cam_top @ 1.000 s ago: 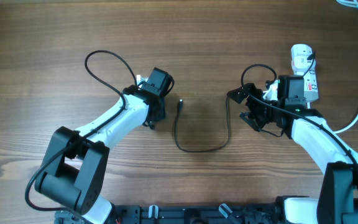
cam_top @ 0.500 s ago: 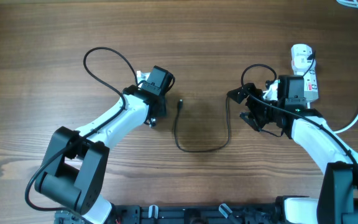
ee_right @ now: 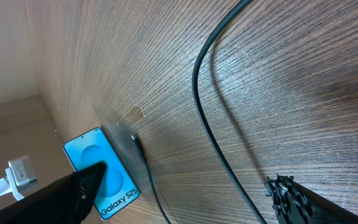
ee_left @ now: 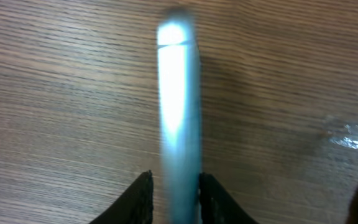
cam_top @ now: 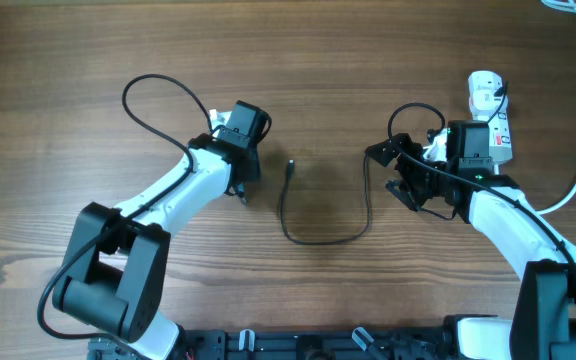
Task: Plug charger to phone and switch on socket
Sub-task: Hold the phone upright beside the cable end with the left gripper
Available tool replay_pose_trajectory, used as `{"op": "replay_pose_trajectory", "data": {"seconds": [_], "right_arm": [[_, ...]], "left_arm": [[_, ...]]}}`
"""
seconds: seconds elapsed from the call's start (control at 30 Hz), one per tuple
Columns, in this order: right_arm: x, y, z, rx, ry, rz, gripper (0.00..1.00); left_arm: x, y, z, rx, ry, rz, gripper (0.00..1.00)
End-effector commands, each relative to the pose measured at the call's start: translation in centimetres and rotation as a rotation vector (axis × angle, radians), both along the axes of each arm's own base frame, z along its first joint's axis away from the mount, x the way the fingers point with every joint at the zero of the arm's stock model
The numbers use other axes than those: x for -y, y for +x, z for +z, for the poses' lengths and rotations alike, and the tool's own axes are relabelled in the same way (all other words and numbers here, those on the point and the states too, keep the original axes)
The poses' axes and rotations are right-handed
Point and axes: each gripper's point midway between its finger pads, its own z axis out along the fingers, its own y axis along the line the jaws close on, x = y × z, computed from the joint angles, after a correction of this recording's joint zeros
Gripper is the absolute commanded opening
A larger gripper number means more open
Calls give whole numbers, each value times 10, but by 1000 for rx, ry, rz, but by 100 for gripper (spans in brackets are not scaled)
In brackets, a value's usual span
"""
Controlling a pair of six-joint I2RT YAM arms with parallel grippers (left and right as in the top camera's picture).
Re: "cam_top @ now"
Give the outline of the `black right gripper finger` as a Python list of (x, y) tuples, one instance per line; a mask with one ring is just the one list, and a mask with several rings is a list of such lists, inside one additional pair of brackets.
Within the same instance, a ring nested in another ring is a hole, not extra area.
[(399, 133), (388, 140), (368, 146), (364, 153), (382, 167), (388, 167), (394, 159), (403, 153), (410, 142), (411, 138), (407, 133)]
[(420, 209), (415, 193), (404, 180), (389, 180), (386, 183), (386, 189), (409, 210), (418, 211)]

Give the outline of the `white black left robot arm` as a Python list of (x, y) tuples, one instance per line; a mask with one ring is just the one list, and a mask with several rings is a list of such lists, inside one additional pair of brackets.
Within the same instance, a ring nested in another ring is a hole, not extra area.
[(184, 145), (179, 163), (142, 193), (79, 213), (54, 283), (56, 310), (140, 358), (173, 359), (183, 337), (159, 310), (171, 240), (207, 204), (228, 190), (242, 197), (261, 176), (268, 113), (239, 101), (209, 121), (213, 131)]

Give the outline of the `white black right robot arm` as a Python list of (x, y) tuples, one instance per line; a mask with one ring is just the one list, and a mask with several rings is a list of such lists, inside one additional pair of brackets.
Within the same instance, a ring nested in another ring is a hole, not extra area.
[(444, 198), (453, 213), (488, 238), (521, 281), (512, 319), (448, 319), (454, 359), (576, 359), (576, 246), (528, 203), (507, 175), (493, 172), (489, 126), (451, 121), (434, 138), (438, 153), (406, 133), (366, 148), (400, 179), (388, 190), (407, 208)]

